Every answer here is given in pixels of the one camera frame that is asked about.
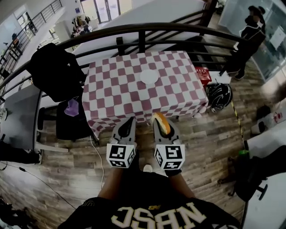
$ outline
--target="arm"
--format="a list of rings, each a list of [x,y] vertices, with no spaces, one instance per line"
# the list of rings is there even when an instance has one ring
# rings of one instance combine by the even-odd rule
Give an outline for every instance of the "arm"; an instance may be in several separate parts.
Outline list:
[[[118,194],[122,173],[123,169],[112,168],[102,190],[98,194],[98,197],[104,199],[115,199]]]
[[[169,180],[174,190],[181,193],[187,198],[195,198],[194,193],[189,188],[189,186],[186,184],[186,181],[184,180],[184,178],[182,177],[180,173],[175,176],[169,177]]]

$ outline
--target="red box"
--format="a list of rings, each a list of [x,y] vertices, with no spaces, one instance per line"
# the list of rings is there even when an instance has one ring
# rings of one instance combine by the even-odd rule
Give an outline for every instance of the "red box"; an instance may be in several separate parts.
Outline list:
[[[198,77],[200,78],[202,85],[205,87],[209,82],[211,82],[211,77],[209,69],[205,67],[195,67]]]

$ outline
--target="purple cloth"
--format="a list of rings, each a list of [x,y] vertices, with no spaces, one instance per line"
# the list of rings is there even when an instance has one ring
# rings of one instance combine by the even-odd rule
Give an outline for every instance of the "purple cloth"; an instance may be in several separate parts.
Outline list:
[[[67,102],[68,106],[64,110],[64,113],[66,115],[69,115],[71,117],[75,117],[76,115],[79,114],[79,103],[75,99],[71,99],[70,101]]]

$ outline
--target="bread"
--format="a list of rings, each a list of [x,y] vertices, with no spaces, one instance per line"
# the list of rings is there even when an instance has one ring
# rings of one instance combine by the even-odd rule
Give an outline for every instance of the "bread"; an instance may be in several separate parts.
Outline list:
[[[169,125],[167,119],[164,117],[164,115],[160,112],[155,113],[150,120],[151,124],[153,124],[155,119],[159,122],[161,131],[165,135],[168,135],[171,132],[171,128],[170,128],[170,125]]]

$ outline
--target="caution tape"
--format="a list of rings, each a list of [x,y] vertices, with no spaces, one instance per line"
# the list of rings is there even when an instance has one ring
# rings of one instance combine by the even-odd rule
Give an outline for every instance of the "caution tape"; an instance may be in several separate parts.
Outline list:
[[[232,108],[233,108],[234,113],[235,113],[235,115],[236,115],[237,123],[238,123],[238,125],[239,125],[239,127],[240,127],[240,133],[241,133],[241,138],[242,138],[242,144],[243,144],[243,148],[244,148],[243,151],[240,151],[240,154],[244,154],[244,153],[246,153],[246,150],[245,150],[245,145],[244,145],[243,129],[242,129],[242,127],[241,127],[240,118],[238,117],[238,114],[237,114],[236,108],[235,108],[235,106],[234,106],[234,104],[233,104],[233,101],[231,101],[231,105],[232,105]]]

